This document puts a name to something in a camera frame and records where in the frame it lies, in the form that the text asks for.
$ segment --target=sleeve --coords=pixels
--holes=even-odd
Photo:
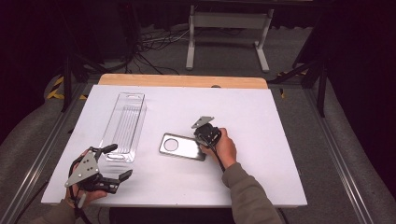
[[[233,220],[236,224],[282,223],[260,183],[248,175],[240,163],[228,167],[222,181],[231,191]]]
[[[33,220],[32,224],[74,224],[76,222],[76,217],[74,209],[70,207],[65,200],[53,206],[49,212],[43,217],[38,217]]]

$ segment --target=white table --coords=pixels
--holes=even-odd
[[[262,184],[275,206],[306,205],[290,147],[271,91],[183,87],[94,86],[64,153],[44,193],[42,203],[58,203],[71,162],[88,147],[99,147],[119,92],[146,94],[147,114],[134,163],[108,162],[99,168],[117,178],[132,176],[117,194],[94,203],[103,206],[227,207],[229,190],[221,170],[210,158],[193,161],[164,156],[164,133],[192,136],[200,116],[213,116],[214,126],[226,127],[238,149],[237,159]]]

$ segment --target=hand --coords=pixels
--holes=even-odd
[[[85,150],[85,151],[81,154],[81,156],[85,156],[85,154],[87,154],[87,152],[88,152],[88,150]],[[77,167],[78,167],[78,164],[75,165],[75,167],[74,167],[73,170],[76,170]],[[73,185],[73,192],[74,192],[74,193],[77,193],[77,192],[78,192],[78,186],[77,186],[76,184]],[[81,198],[81,196],[82,196],[83,193],[84,193],[84,191],[81,190],[81,191],[78,193],[77,198]],[[86,191],[86,194],[87,194],[87,196],[86,196],[86,198],[85,198],[84,204],[82,205],[82,208],[88,206],[93,200],[100,199],[100,198],[104,198],[104,197],[107,196],[107,192],[105,192],[105,191],[103,191],[103,190],[96,190],[96,191],[92,191],[92,192]],[[73,204],[73,202],[70,201],[70,190],[69,190],[69,188],[66,189],[66,196],[64,197],[64,200],[65,200],[72,208],[75,207],[74,204]]]
[[[220,128],[219,130],[221,131],[221,138],[216,144],[216,151],[218,152],[224,168],[227,169],[229,166],[236,163],[236,147],[233,143],[233,139],[228,137],[227,130],[225,128]],[[206,155],[210,155],[213,160],[218,161],[210,148],[202,145],[200,145],[200,148]]]

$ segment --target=circular cutout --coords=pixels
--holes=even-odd
[[[178,148],[178,141],[174,138],[169,138],[163,143],[163,146],[168,151],[175,151]]]

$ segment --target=clear plastic tray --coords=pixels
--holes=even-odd
[[[117,144],[105,155],[107,161],[133,162],[146,115],[145,94],[121,92],[100,147]]]

